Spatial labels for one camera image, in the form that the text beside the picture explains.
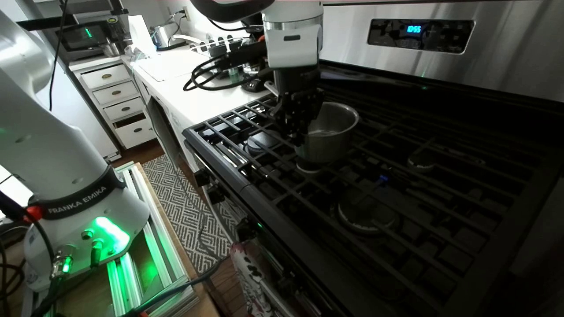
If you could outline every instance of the burner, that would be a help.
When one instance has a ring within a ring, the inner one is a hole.
[[[296,167],[298,170],[307,174],[316,174],[321,171],[319,164],[308,162],[299,156],[296,158]]]
[[[407,167],[419,173],[428,173],[435,168],[435,160],[428,152],[414,153],[407,158]]]
[[[277,145],[278,143],[280,143],[280,141],[274,137],[274,136],[280,137],[280,133],[274,130],[266,130],[266,131],[268,131],[268,133],[260,132],[255,135],[252,135],[254,140],[251,139],[251,137],[247,139],[245,150],[247,151],[248,154],[259,155],[263,152],[263,149],[261,149],[261,147],[255,142],[255,140],[268,148],[271,148]]]
[[[397,214],[370,196],[356,188],[349,188],[339,201],[339,219],[344,225],[360,234],[378,234],[380,229],[372,221],[380,222],[387,228],[397,224]]]

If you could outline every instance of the gas stove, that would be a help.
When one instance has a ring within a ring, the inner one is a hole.
[[[335,67],[324,78],[326,101],[361,117],[341,160],[301,161],[270,116],[272,95],[184,131],[224,196],[245,210],[236,220],[266,232],[272,253],[315,284],[318,308],[331,314],[483,309],[554,185],[562,153],[490,129],[492,118],[478,127],[453,119],[461,113],[396,101],[407,96],[375,97],[388,79]],[[444,90],[392,86],[422,104]],[[491,98],[481,106],[488,102],[503,108]]]

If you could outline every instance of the electrical outlet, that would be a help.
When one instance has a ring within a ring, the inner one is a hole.
[[[184,14],[186,14],[186,21],[190,22],[190,15],[188,14],[188,7],[183,6],[182,9],[184,9]]]

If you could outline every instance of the drawer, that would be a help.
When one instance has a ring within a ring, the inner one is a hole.
[[[157,137],[151,126],[151,120],[142,113],[116,122],[114,126],[125,148],[132,148]]]
[[[90,89],[130,78],[125,65],[108,67],[99,71],[82,74],[82,79]]]
[[[115,120],[125,117],[135,112],[143,110],[145,104],[141,98],[135,98],[126,102],[118,103],[108,108],[104,108],[104,112],[108,115],[110,120]]]
[[[93,92],[94,97],[96,97],[100,104],[120,100],[127,96],[133,96],[136,93],[137,88],[135,88],[135,85],[131,81]]]

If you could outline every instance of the oven control panel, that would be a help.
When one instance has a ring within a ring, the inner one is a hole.
[[[471,20],[373,19],[368,44],[462,54],[473,28]]]

